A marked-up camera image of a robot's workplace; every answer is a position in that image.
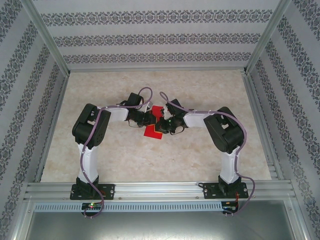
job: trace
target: purple cable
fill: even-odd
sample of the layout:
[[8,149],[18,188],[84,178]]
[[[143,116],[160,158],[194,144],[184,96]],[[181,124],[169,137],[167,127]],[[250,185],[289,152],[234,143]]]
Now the purple cable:
[[[87,182],[88,182],[88,183],[91,185],[91,187],[93,187],[93,189],[96,190],[96,192],[100,195],[100,197],[101,197],[101,204],[102,204],[102,206],[101,206],[101,208],[100,208],[100,211],[98,211],[95,215],[90,216],[90,219],[93,219],[93,218],[97,217],[99,214],[101,214],[101,212],[102,212],[103,209],[105,208],[105,200],[104,200],[104,196],[102,195],[102,193],[101,193],[101,192],[99,191],[99,189],[90,181],[90,179],[88,178],[88,176],[87,176],[87,174],[86,174],[86,171],[85,171],[85,168],[84,168],[84,163],[83,163],[83,161],[84,161],[84,154],[85,154],[85,152],[86,152],[86,146],[87,146],[87,144],[89,143],[89,141],[91,140],[92,136],[93,136],[94,133],[95,133],[95,130],[96,130],[96,128],[97,128],[97,125],[98,125],[98,122],[99,122],[99,118],[100,118],[101,112],[102,112],[103,110],[105,110],[105,109],[107,109],[107,108],[133,109],[133,108],[142,107],[142,106],[148,104],[148,103],[151,101],[152,96],[153,96],[153,91],[152,91],[152,89],[151,89],[150,87],[148,87],[148,86],[145,86],[145,87],[141,88],[140,91],[139,91],[139,93],[138,93],[138,95],[139,95],[143,90],[145,90],[145,89],[149,89],[149,90],[150,90],[150,97],[149,97],[149,99],[148,99],[146,102],[144,102],[144,103],[142,103],[142,104],[140,104],[140,105],[137,105],[137,106],[110,105],[110,106],[104,106],[104,107],[100,108],[100,110],[99,110],[99,112],[98,112],[98,115],[96,116],[96,120],[95,120],[95,123],[94,123],[94,125],[93,125],[92,130],[91,130],[91,133],[90,133],[88,139],[86,140],[86,142],[85,142],[84,145],[83,145],[82,152],[81,152],[81,157],[80,157],[80,167],[81,167],[81,171],[82,171],[85,179],[87,180]],[[83,212],[83,215],[84,215],[85,218],[88,217],[88,216],[86,215],[86,212],[87,212],[87,209],[85,209],[84,212]]]
[[181,106],[178,106],[172,102],[169,101],[169,98],[168,96],[163,92],[159,92],[160,96],[168,103],[168,104],[171,104],[172,106],[178,108],[178,109],[181,109],[183,111],[186,111],[188,113],[198,113],[198,114],[219,114],[219,115],[223,115],[223,116],[226,116],[232,120],[234,120],[241,128],[241,130],[243,131],[243,143],[242,145],[240,146],[240,148],[235,152],[235,158],[234,158],[234,171],[235,173],[243,178],[243,179],[249,179],[251,182],[252,182],[252,192],[250,193],[248,199],[246,200],[246,202],[244,203],[244,205],[236,212],[234,213],[234,215],[238,214],[239,212],[241,212],[249,203],[250,199],[252,198],[252,196],[254,195],[254,192],[255,192],[255,189],[256,189],[256,183],[255,181],[249,177],[249,176],[243,176],[241,175],[240,173],[238,173],[238,154],[239,152],[241,151],[241,149],[244,148],[246,142],[247,142],[247,131],[245,129],[245,127],[242,125],[242,123],[236,119],[234,116],[230,115],[230,114],[227,114],[227,113],[224,113],[224,112],[220,112],[220,111],[196,111],[196,110],[189,110],[189,109],[186,109],[184,107],[181,107]]

